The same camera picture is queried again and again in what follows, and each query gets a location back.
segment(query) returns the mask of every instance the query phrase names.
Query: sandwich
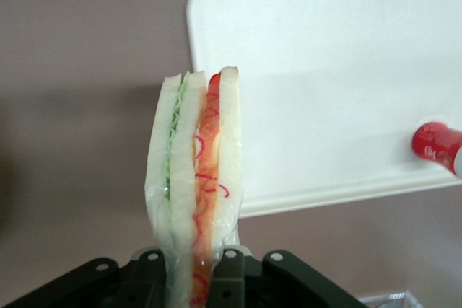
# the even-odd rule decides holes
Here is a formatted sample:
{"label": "sandwich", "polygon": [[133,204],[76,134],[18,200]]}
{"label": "sandwich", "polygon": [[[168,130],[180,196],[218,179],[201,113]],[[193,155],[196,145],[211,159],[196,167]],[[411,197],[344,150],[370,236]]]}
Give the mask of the sandwich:
{"label": "sandwich", "polygon": [[152,127],[145,197],[167,266],[166,307],[205,307],[223,247],[238,242],[237,68],[165,78]]}

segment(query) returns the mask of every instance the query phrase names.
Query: red bottle cap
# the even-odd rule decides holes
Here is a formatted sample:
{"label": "red bottle cap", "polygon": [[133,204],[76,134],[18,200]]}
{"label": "red bottle cap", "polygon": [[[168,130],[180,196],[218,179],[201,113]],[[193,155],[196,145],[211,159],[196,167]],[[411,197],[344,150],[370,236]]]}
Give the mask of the red bottle cap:
{"label": "red bottle cap", "polygon": [[462,154],[458,155],[461,147],[462,132],[438,122],[424,124],[412,139],[418,157],[437,162],[458,176],[462,176]]}

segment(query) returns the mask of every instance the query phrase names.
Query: white tray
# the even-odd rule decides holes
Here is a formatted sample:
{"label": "white tray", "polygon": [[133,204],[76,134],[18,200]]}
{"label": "white tray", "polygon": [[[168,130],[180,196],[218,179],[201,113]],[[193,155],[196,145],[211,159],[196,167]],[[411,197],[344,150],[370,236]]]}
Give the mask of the white tray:
{"label": "white tray", "polygon": [[462,122],[462,0],[190,0],[195,70],[240,68],[241,216],[460,184],[411,152]]}

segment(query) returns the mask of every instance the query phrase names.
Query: red vegetable shreds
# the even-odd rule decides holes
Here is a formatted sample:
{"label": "red vegetable shreds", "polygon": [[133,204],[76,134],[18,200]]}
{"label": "red vegetable shreds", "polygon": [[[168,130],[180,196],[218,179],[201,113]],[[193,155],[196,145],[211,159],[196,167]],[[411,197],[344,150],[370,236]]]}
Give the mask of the red vegetable shreds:
{"label": "red vegetable shreds", "polygon": [[206,107],[196,132],[198,149],[194,168],[196,170],[196,238],[193,243],[193,292],[190,307],[206,304],[212,278],[212,223],[215,203],[220,187],[218,183],[219,148],[219,82],[215,74],[206,93]]}

